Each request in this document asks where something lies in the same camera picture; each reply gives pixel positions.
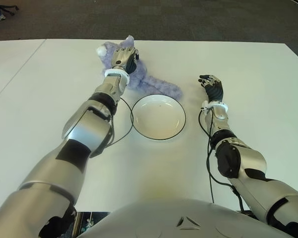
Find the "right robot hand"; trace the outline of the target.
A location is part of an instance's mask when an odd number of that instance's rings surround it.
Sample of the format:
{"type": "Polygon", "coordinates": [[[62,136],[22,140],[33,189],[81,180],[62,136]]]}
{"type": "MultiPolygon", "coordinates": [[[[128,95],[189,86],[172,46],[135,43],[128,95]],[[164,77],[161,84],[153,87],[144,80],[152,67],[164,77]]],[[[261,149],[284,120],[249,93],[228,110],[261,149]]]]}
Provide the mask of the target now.
{"type": "Polygon", "coordinates": [[[205,89],[208,96],[208,102],[223,101],[224,90],[222,82],[214,75],[200,75],[198,81],[205,89]]]}

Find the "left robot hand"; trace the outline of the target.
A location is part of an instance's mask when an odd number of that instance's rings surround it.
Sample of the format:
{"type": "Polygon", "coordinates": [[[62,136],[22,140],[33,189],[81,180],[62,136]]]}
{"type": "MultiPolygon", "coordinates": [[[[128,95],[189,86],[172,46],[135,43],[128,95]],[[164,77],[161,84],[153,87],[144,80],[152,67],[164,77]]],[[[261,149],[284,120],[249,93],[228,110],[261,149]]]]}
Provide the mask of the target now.
{"type": "Polygon", "coordinates": [[[137,68],[137,60],[139,60],[138,50],[127,47],[120,48],[114,51],[111,60],[111,68],[124,70],[131,74],[137,68]]]}

